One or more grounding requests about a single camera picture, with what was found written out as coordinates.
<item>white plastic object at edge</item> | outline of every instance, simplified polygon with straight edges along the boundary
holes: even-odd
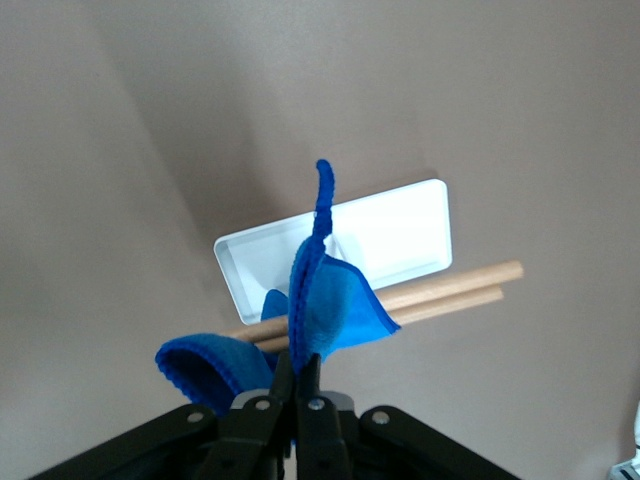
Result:
[[[377,290],[451,265],[447,186],[437,179],[334,205],[327,254],[358,267]],[[242,322],[260,321],[270,289],[287,294],[295,254],[314,212],[216,240],[215,252]]]

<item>wooden dowel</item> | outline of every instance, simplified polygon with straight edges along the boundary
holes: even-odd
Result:
[[[496,302],[504,298],[499,285],[478,288],[469,292],[462,292],[446,298],[439,298],[429,302],[411,305],[390,313],[393,320],[400,326],[406,326],[420,320],[437,317],[446,313],[458,312],[471,307],[478,307]],[[289,337],[282,336],[256,343],[256,347],[265,352],[278,353],[289,348]]]
[[[500,285],[522,275],[522,264],[512,260],[436,279],[424,277],[393,285],[376,291],[376,296],[387,311],[393,311],[489,285]]]
[[[387,287],[376,292],[382,306],[391,314],[396,310],[446,298],[466,291],[477,290],[521,278],[522,264],[516,260],[478,268],[464,273],[433,279],[425,277],[413,282]],[[223,335],[251,343],[259,343],[287,335],[287,317],[277,317],[237,328]]]

